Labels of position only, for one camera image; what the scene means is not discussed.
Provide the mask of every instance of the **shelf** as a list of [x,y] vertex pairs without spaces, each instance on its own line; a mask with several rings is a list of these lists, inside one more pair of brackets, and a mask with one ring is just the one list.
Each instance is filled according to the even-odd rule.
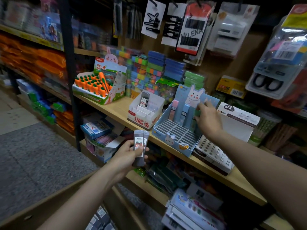
[[[13,70],[15,73],[19,74],[20,76],[26,78],[27,80],[33,82],[26,74],[24,74],[21,71],[18,71],[17,69],[13,69],[10,66],[5,65],[6,67],[8,67],[9,69]],[[49,88],[48,86],[44,85],[44,84],[37,84],[35,82],[33,82],[34,84],[38,85],[40,88],[48,91],[49,93],[52,93],[54,96],[58,97],[59,99],[63,100],[64,102],[68,103],[71,105],[71,101],[66,98],[65,96],[63,96],[62,94],[56,92],[55,90],[53,90],[52,88]]]
[[276,214],[263,221],[260,226],[267,230],[293,230],[293,227],[286,220]]
[[[104,163],[99,160],[94,154],[86,148],[85,139],[80,141],[81,152],[94,162],[97,166],[104,166]],[[138,196],[151,208],[153,208],[160,215],[164,215],[166,210],[166,203],[169,200],[168,196],[157,190],[155,187],[146,182],[146,178],[138,175],[134,170],[130,171],[126,178],[121,182],[127,189]]]
[[47,122],[41,114],[33,110],[33,108],[27,103],[27,101],[24,99],[22,94],[17,95],[20,105],[25,108],[27,111],[29,111],[31,114],[36,116],[40,121],[42,121],[44,124],[46,124],[49,128],[51,128],[54,132],[59,134],[61,137],[63,137],[68,143],[70,143],[72,146],[76,146],[76,138],[75,136],[71,135],[69,132],[65,131],[63,128],[61,128],[58,124],[50,124]]
[[[29,34],[27,32],[20,31],[20,30],[17,30],[17,29],[14,29],[14,28],[11,28],[11,27],[8,27],[8,26],[5,26],[5,25],[1,25],[1,24],[0,24],[0,30],[5,31],[7,33],[10,33],[12,35],[18,36],[20,38],[24,38],[26,40],[36,42],[36,43],[39,43],[41,45],[56,49],[56,50],[64,51],[64,47],[63,47],[62,44],[40,38],[40,36],[37,36],[37,35],[34,35],[34,34]],[[79,49],[79,48],[75,48],[75,54],[100,57],[99,52],[83,50],[83,49]]]
[[[75,95],[75,96],[81,99],[82,101],[86,102],[87,104],[91,105],[92,107],[96,108],[98,111],[101,111],[102,113],[113,118],[119,123],[125,125],[126,127],[129,127],[131,130],[141,129],[136,124],[127,120],[129,105],[132,102],[132,98],[123,97],[120,100],[117,100],[113,103],[107,105],[99,105],[81,95]],[[267,203],[265,198],[262,197],[255,190],[255,188],[252,187],[251,184],[249,184],[249,182],[243,177],[243,175],[236,167],[233,168],[233,170],[229,175],[224,176],[215,169],[213,169],[212,167],[206,165],[205,163],[197,159],[196,157],[194,156],[186,157],[185,155],[181,154],[171,146],[167,145],[163,141],[153,136],[151,133],[149,140],[155,143],[156,145],[160,146],[161,148],[165,149],[166,151],[170,152],[171,154],[175,155],[176,157],[194,166],[195,168],[203,171],[205,174],[208,174],[209,176],[215,178],[216,180],[225,184],[226,186],[238,192],[239,194],[243,195],[244,197],[247,197],[251,201],[261,206]]]

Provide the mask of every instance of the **blue display box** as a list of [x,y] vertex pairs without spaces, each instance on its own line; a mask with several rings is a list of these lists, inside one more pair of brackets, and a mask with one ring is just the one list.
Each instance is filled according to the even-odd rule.
[[[169,120],[174,101],[178,101],[173,120]],[[152,135],[164,141],[180,153],[189,157],[202,133],[196,127],[194,132],[190,131],[190,126],[195,113],[195,108],[199,103],[211,102],[217,108],[220,100],[205,94],[205,89],[195,90],[195,85],[187,87],[179,85],[175,94],[175,99],[163,113],[152,129]],[[182,110],[185,105],[189,106],[184,122],[182,123]]]

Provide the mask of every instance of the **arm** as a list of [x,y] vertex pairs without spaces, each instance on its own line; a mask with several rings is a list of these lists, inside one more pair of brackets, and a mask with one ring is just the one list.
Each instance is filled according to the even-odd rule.
[[84,183],[38,230],[84,230],[109,189],[133,169],[135,157],[142,154],[143,147],[136,151],[130,148],[133,143],[133,140],[126,141],[109,163]]
[[307,170],[226,133],[216,109],[211,103],[206,105],[198,105],[201,115],[197,123],[202,133],[224,151],[294,229],[306,229]]

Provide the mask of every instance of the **box with holes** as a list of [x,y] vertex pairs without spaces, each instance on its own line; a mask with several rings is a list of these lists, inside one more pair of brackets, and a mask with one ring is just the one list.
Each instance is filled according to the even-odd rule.
[[227,157],[227,155],[224,154],[224,152],[219,147],[217,147],[204,135],[201,136],[193,153],[196,153],[197,155],[199,155],[206,161],[212,163],[227,174],[229,174],[234,167],[234,164]]

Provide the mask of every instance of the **beige floor tile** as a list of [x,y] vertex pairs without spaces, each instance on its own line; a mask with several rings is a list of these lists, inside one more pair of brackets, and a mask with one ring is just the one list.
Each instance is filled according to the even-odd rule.
[[9,95],[0,90],[0,99],[5,102],[11,109],[20,108],[21,105],[18,104],[15,100],[13,100]]
[[0,112],[0,135],[16,131],[40,121],[25,108]]
[[9,111],[9,110],[11,110],[11,108],[4,101],[0,99],[0,112]]

